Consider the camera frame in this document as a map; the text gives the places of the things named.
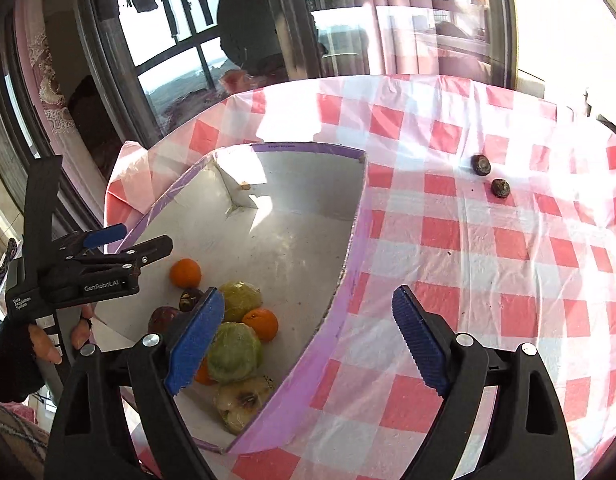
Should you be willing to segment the person left hand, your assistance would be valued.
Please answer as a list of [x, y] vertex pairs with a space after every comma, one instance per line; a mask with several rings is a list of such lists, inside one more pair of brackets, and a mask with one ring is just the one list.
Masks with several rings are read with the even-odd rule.
[[[94, 308], [91, 304], [86, 304], [81, 308], [79, 322], [73, 326], [70, 333], [70, 342], [73, 348], [80, 350], [91, 337], [91, 319], [94, 315]], [[32, 324], [28, 326], [30, 341], [34, 355], [47, 363], [58, 365], [62, 361], [62, 353], [58, 349], [58, 336], [46, 333], [42, 327]]]

